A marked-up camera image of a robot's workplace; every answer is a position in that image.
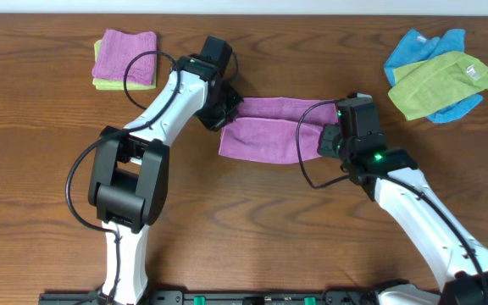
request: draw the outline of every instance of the purple towel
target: purple towel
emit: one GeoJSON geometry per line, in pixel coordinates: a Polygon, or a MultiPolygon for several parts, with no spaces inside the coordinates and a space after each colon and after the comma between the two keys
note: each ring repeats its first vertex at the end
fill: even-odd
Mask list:
{"type": "MultiPolygon", "coordinates": [[[[287,97],[244,98],[238,118],[224,127],[219,155],[270,164],[298,163],[297,122],[310,106],[321,101],[287,97]]],[[[333,104],[312,110],[301,125],[302,160],[320,157],[319,136],[323,125],[337,121],[333,104]]]]}
{"type": "MultiPolygon", "coordinates": [[[[136,55],[156,49],[156,34],[153,32],[131,35],[106,30],[91,75],[105,80],[124,80],[125,68],[136,55]]],[[[150,86],[153,83],[155,63],[155,55],[140,58],[129,70],[127,80],[150,86]]]]}

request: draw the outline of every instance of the blue towel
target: blue towel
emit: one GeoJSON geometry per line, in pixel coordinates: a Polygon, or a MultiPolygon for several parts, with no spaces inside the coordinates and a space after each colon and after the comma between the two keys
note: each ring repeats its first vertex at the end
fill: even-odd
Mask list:
{"type": "MultiPolygon", "coordinates": [[[[413,64],[418,61],[434,58],[443,53],[451,51],[464,52],[465,30],[448,30],[440,39],[434,37],[427,39],[414,29],[411,29],[398,43],[395,51],[391,54],[384,65],[384,71],[391,86],[395,85],[393,70],[406,64],[413,64]]],[[[427,119],[433,123],[448,123],[460,119],[472,110],[483,100],[479,94],[466,97],[462,101],[438,110],[428,115],[427,119]]]]}

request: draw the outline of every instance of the purple cloth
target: purple cloth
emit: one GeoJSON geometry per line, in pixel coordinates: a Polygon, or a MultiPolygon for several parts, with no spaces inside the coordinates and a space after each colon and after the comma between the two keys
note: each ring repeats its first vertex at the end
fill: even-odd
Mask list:
{"type": "MultiPolygon", "coordinates": [[[[224,127],[219,155],[270,164],[298,163],[297,122],[310,106],[321,101],[287,97],[244,98],[236,120],[224,127]]],[[[319,136],[323,125],[337,121],[334,104],[312,110],[301,125],[302,160],[320,157],[319,136]]]]}
{"type": "MultiPolygon", "coordinates": [[[[136,55],[156,49],[156,34],[153,32],[131,35],[106,30],[91,75],[104,80],[124,80],[125,68],[136,55]]],[[[155,55],[138,59],[129,70],[127,80],[150,86],[153,83],[155,63],[155,55]]]]}

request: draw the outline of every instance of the pink cloth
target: pink cloth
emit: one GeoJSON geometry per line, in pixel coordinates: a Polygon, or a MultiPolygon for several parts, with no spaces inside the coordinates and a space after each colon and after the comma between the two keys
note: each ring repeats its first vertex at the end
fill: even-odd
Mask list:
{"type": "MultiPolygon", "coordinates": [[[[221,133],[219,155],[270,164],[298,163],[297,122],[310,106],[321,101],[287,97],[244,98],[238,117],[221,133]]],[[[334,104],[312,110],[301,125],[302,160],[320,157],[319,136],[323,125],[337,121],[334,104]]]]}
{"type": "MultiPolygon", "coordinates": [[[[131,35],[116,30],[106,30],[91,75],[105,80],[124,80],[125,68],[135,56],[155,50],[157,48],[154,32],[131,35]]],[[[155,55],[146,55],[138,59],[129,70],[127,80],[150,86],[153,83],[155,58],[155,55]]]]}

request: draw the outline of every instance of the white wall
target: white wall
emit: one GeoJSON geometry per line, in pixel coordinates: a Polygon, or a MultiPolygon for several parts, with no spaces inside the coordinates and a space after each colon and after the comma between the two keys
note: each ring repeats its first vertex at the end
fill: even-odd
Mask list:
{"type": "Polygon", "coordinates": [[[488,0],[0,0],[0,13],[488,16],[488,0]]]}

